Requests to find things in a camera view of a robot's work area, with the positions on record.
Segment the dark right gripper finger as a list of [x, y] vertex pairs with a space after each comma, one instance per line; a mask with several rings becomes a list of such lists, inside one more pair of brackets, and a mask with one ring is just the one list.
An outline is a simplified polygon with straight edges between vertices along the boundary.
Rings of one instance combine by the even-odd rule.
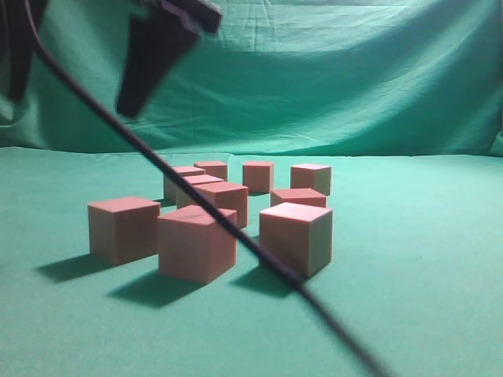
[[24, 1], [1, 1], [1, 58], [9, 58], [7, 97], [19, 102], [27, 89], [33, 49], [23, 21]]

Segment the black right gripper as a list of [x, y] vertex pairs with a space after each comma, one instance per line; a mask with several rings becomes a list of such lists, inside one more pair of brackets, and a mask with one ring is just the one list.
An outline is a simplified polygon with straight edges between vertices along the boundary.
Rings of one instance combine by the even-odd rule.
[[200, 39], [216, 34], [223, 15], [207, 1], [141, 1], [147, 15], [131, 17], [127, 60], [116, 111], [138, 116], [164, 76]]

